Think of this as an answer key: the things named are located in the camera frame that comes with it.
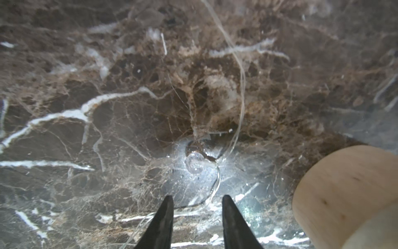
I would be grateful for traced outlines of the clear bulb string light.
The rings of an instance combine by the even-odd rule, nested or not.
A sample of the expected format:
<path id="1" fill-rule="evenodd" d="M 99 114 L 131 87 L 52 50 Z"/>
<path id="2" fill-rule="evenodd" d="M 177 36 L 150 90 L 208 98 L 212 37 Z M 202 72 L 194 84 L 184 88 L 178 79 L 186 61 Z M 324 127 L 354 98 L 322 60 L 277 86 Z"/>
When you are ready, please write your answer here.
<path id="1" fill-rule="evenodd" d="M 237 63 L 239 67 L 239 86 L 240 86 L 240 114 L 239 114 L 239 122 L 238 126 L 236 128 L 236 131 L 229 142 L 228 146 L 226 149 L 219 155 L 218 158 L 216 159 L 210 159 L 210 157 L 204 152 L 203 150 L 195 150 L 195 151 L 188 151 L 185 158 L 184 158 L 184 163 L 186 166 L 193 166 L 195 169 L 198 168 L 198 166 L 204 166 L 211 168 L 216 171 L 217 177 L 216 180 L 213 183 L 213 186 L 210 189 L 210 193 L 200 203 L 193 204 L 193 205 L 188 205 L 188 206 L 182 206 L 182 207 L 176 207 L 174 208 L 174 217 L 188 217 L 188 216 L 195 216 L 199 215 L 204 209 L 206 209 L 210 203 L 212 202 L 214 196 L 216 195 L 220 183 L 221 183 L 221 173 L 220 173 L 220 165 L 227 160 L 227 158 L 231 155 L 232 151 L 234 150 L 236 143 L 238 141 L 238 137 L 240 135 L 242 123 L 244 120 L 244 113 L 245 113 L 245 91 L 246 91 L 246 74 L 245 74 L 245 69 L 243 66 L 242 59 L 240 56 L 237 54 L 237 46 L 229 33 L 224 29 L 222 22 L 217 15 L 216 11 L 214 10 L 213 6 L 209 3 L 209 1 L 202 1 L 204 6 L 207 8 L 209 14 L 211 15 L 216 27 L 219 29 L 219 31 L 222 33 L 225 42 L 227 43 L 227 48 L 224 49 L 222 52 L 225 54 L 231 54 Z"/>

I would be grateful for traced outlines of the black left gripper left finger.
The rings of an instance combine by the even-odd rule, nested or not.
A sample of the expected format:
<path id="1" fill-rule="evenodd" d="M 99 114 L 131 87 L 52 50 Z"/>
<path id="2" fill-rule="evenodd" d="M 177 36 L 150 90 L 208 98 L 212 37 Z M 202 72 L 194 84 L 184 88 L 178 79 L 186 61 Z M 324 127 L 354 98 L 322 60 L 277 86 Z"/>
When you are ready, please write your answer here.
<path id="1" fill-rule="evenodd" d="M 166 196 L 135 249 L 170 249 L 173 221 L 173 197 Z"/>

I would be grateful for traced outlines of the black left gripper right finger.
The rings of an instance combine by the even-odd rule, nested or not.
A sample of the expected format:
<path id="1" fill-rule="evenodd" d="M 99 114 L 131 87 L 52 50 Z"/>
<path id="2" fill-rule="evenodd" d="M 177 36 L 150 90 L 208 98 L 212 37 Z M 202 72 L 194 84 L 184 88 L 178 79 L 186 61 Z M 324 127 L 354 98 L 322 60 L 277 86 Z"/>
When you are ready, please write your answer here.
<path id="1" fill-rule="evenodd" d="M 222 224 L 225 249 L 263 249 L 229 195 L 222 198 Z"/>

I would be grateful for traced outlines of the green artificial christmas tree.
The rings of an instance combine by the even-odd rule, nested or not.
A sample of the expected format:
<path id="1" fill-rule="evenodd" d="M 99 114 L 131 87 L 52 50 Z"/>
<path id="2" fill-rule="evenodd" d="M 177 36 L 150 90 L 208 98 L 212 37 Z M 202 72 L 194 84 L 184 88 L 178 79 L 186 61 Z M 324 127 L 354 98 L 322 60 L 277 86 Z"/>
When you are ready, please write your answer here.
<path id="1" fill-rule="evenodd" d="M 303 176 L 292 209 L 317 249 L 397 248 L 397 155 L 365 145 L 329 154 Z"/>

